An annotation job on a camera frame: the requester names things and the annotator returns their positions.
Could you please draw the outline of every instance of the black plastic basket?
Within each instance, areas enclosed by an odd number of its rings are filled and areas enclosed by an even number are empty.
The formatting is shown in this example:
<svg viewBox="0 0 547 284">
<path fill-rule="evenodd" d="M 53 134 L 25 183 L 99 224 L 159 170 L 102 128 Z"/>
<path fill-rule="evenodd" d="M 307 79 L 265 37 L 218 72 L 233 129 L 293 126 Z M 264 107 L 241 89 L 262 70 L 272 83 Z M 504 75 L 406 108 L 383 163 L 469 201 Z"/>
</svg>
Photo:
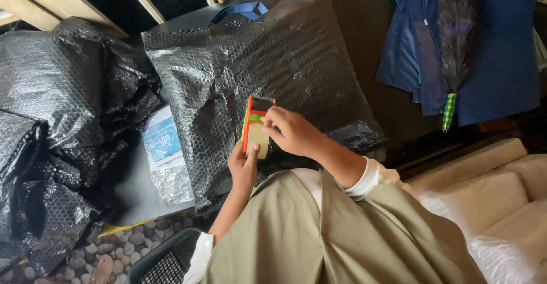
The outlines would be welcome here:
<svg viewBox="0 0 547 284">
<path fill-rule="evenodd" d="M 131 268 L 129 284 L 181 284 L 200 234 L 196 228 L 183 229 L 154 248 Z"/>
</svg>

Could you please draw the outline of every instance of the packing tape roll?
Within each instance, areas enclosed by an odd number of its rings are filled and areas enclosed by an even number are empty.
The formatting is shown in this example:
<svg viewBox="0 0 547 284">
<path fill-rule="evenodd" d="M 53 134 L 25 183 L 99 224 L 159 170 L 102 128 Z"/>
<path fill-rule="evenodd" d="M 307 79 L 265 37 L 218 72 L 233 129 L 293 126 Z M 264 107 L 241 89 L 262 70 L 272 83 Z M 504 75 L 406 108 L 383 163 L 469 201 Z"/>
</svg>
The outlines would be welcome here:
<svg viewBox="0 0 547 284">
<path fill-rule="evenodd" d="M 266 153 L 268 152 L 268 145 L 270 144 L 270 136 L 267 133 L 262 131 L 264 125 L 262 122 L 253 122 L 249 123 L 249 135 L 247 137 L 247 153 L 246 156 L 249 157 L 249 153 L 253 150 L 255 144 L 260 144 L 260 153 L 258 154 L 258 159 L 266 158 Z"/>
</svg>

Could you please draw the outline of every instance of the orange tape dispenser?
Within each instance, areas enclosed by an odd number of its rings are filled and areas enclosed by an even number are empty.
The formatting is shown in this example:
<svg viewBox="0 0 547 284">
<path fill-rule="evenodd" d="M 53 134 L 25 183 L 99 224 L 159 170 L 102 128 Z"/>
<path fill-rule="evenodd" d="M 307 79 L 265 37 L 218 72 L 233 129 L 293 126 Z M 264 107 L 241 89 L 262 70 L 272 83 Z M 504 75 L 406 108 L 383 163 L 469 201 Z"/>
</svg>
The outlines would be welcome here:
<svg viewBox="0 0 547 284">
<path fill-rule="evenodd" d="M 258 143 L 260 144 L 258 159 L 266 158 L 270 137 L 262 131 L 264 123 L 260 118 L 266 115 L 266 112 L 275 105 L 275 99 L 249 96 L 247 109 L 245 110 L 245 122 L 243 123 L 243 131 L 241 134 L 243 152 L 246 156 L 249 156 L 250 152 L 248 147 L 252 148 Z"/>
</svg>

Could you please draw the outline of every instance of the yellow green handle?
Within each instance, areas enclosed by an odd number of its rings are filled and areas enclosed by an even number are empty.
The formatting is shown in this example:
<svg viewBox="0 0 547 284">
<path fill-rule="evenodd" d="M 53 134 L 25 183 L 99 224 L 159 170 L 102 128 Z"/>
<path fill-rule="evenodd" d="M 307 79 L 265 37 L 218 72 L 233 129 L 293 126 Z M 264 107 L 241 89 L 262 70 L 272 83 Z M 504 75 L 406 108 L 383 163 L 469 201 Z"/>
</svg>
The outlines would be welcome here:
<svg viewBox="0 0 547 284">
<path fill-rule="evenodd" d="M 447 132 L 452 123 L 452 117 L 454 116 L 454 108 L 456 107 L 456 94 L 450 93 L 446 98 L 445 113 L 442 120 L 442 131 Z"/>
</svg>

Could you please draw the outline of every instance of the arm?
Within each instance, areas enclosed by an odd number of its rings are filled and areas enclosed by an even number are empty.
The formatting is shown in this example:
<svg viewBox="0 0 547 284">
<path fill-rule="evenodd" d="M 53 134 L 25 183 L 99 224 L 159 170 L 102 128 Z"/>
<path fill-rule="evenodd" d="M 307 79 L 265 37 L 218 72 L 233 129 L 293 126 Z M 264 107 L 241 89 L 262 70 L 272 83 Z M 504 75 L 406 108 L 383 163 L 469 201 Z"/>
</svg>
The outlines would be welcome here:
<svg viewBox="0 0 547 284">
<path fill-rule="evenodd" d="M 268 110 L 262 121 L 263 130 L 279 147 L 319 162 L 343 188 L 353 187 L 363 176 L 365 158 L 322 134 L 300 114 L 275 106 Z"/>
<path fill-rule="evenodd" d="M 256 159 L 260 151 L 260 145 L 256 144 L 245 159 L 243 144 L 238 140 L 230 158 L 228 167 L 232 173 L 232 190 L 222 205 L 209 234 L 214 235 L 213 246 L 230 230 L 232 224 L 243 212 L 249 202 L 250 193 L 256 183 Z"/>
</svg>

